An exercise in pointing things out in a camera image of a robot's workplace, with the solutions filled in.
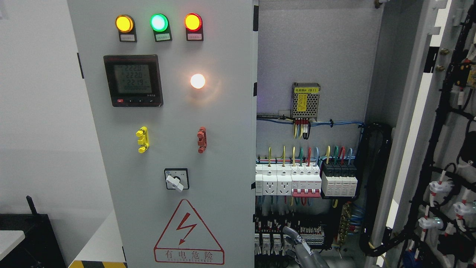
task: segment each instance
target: yellow warning label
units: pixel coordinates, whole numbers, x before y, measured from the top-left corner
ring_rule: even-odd
[[[294,93],[319,93],[320,87],[295,87]]]
[[[297,96],[297,111],[298,112],[305,112],[307,109],[307,95],[306,94],[299,94]]]

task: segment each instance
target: white table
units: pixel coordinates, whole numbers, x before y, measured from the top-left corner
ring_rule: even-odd
[[[23,231],[0,231],[0,260],[25,239]]]

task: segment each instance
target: power socket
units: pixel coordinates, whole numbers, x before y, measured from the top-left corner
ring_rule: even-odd
[[[276,187],[277,196],[290,196],[292,194],[291,175],[278,175],[278,184]]]
[[[174,178],[177,178],[180,180],[180,183],[183,185],[184,190],[189,189],[189,183],[188,183],[188,169],[187,168],[166,168],[164,169],[164,181],[167,179],[167,176],[172,176]],[[168,190],[175,190],[172,187],[169,187],[167,183],[165,183],[166,187]]]
[[[276,175],[263,175],[263,195],[275,196],[278,190],[278,177]]]

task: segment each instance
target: yellow indicator light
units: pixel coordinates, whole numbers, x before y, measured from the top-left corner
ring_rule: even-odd
[[[185,16],[185,27],[190,31],[198,31],[202,27],[202,18],[195,13]]]
[[[205,77],[200,73],[194,74],[192,78],[190,78],[190,84],[194,88],[200,89],[205,85]]]
[[[134,28],[134,22],[128,15],[119,15],[116,18],[116,27],[120,32],[130,32]]]

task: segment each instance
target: green wire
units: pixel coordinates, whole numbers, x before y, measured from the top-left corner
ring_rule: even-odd
[[[334,148],[334,164],[337,164],[337,158],[339,157],[339,146]]]
[[[302,153],[302,147],[301,147],[301,151],[299,152],[299,157],[298,157],[300,160],[299,166],[302,166],[302,157],[303,157],[303,153]]]

